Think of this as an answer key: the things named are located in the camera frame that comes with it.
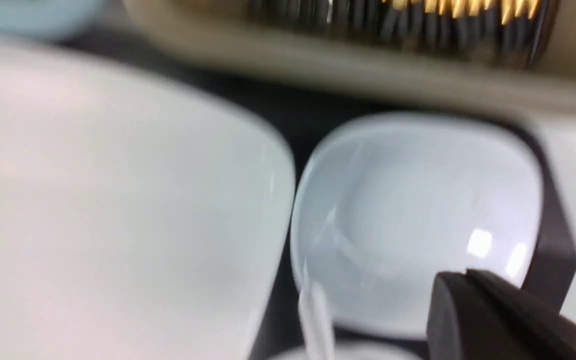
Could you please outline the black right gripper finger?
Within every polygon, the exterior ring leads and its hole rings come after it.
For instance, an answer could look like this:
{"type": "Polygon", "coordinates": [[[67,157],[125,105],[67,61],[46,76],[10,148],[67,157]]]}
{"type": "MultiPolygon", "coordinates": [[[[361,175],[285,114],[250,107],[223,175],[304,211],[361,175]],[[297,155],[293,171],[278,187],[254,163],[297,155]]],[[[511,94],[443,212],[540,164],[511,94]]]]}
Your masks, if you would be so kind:
{"type": "Polygon", "coordinates": [[[576,360],[576,323],[482,269],[435,275],[426,337],[432,360],[576,360]]]}

